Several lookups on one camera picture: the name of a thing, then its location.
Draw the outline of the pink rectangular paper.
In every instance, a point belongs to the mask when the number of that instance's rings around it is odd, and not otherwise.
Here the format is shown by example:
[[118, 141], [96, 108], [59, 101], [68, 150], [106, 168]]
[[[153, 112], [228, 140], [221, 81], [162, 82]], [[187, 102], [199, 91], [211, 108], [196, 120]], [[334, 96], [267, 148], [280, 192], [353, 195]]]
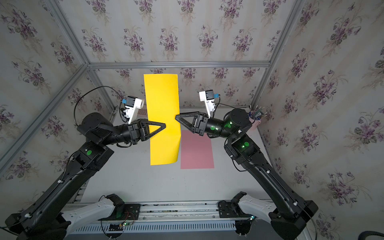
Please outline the pink rectangular paper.
[[214, 169], [212, 141], [207, 136], [182, 131], [181, 136], [181, 169]]

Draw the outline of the yellow rectangular paper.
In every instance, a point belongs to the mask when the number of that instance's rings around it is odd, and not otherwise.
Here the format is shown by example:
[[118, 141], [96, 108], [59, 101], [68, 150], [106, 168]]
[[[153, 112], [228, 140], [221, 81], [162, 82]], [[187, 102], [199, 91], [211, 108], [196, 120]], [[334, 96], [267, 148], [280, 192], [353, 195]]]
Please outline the yellow rectangular paper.
[[148, 120], [166, 128], [150, 139], [152, 166], [177, 162], [181, 142], [179, 81], [177, 74], [144, 75]]

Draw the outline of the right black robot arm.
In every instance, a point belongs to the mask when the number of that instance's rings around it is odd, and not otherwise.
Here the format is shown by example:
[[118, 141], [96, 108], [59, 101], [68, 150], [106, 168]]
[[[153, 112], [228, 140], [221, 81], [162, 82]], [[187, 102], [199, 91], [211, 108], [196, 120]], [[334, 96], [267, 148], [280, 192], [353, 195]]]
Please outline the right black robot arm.
[[247, 135], [252, 122], [244, 109], [231, 110], [223, 120], [210, 118], [202, 112], [182, 113], [175, 119], [191, 133], [224, 138], [224, 149], [233, 164], [250, 173], [272, 200], [267, 203], [240, 192], [230, 202], [222, 203], [224, 213], [270, 223], [284, 240], [295, 240], [305, 230], [319, 207], [292, 190]]

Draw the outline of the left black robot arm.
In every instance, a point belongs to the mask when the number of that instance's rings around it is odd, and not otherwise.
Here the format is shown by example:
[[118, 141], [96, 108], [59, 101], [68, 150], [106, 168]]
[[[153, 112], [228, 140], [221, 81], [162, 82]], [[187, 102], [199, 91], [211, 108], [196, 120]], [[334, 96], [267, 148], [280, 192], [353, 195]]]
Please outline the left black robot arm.
[[77, 127], [78, 132], [86, 137], [86, 142], [70, 156], [65, 171], [29, 208], [11, 214], [2, 230], [19, 240], [63, 240], [80, 219], [65, 217], [62, 209], [114, 154], [109, 146], [120, 143], [136, 145], [166, 127], [165, 123], [147, 119], [114, 126], [100, 113], [87, 115]]

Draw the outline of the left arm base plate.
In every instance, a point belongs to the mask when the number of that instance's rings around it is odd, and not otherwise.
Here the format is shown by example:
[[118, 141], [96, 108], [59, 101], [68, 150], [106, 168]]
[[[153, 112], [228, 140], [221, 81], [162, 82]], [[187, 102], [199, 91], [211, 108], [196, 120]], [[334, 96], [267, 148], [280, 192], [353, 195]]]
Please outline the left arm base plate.
[[115, 208], [109, 217], [99, 219], [99, 221], [136, 221], [139, 219], [141, 206], [141, 204], [125, 204]]

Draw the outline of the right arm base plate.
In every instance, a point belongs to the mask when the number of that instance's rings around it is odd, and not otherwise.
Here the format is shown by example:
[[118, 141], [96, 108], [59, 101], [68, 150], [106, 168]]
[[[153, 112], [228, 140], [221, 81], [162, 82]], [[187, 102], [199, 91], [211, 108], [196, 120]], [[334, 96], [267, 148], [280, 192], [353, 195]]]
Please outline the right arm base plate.
[[231, 201], [219, 201], [218, 211], [220, 218], [246, 218], [251, 220], [256, 218], [253, 215], [245, 214], [238, 204]]

